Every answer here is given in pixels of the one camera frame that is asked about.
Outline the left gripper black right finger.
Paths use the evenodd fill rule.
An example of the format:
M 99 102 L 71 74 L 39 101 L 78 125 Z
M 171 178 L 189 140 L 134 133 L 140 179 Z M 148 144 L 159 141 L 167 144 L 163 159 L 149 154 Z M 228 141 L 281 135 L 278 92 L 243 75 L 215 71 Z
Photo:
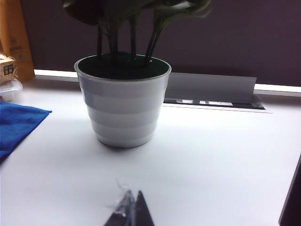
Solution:
M 155 226 L 149 208 L 141 190 L 138 191 L 135 203 L 135 225 Z

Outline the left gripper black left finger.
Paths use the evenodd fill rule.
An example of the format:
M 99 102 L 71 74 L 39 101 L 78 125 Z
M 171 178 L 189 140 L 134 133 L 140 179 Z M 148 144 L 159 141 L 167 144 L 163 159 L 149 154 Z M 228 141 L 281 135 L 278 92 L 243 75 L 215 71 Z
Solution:
M 127 190 L 117 207 L 112 212 L 105 226 L 134 226 L 135 198 L 131 190 Z

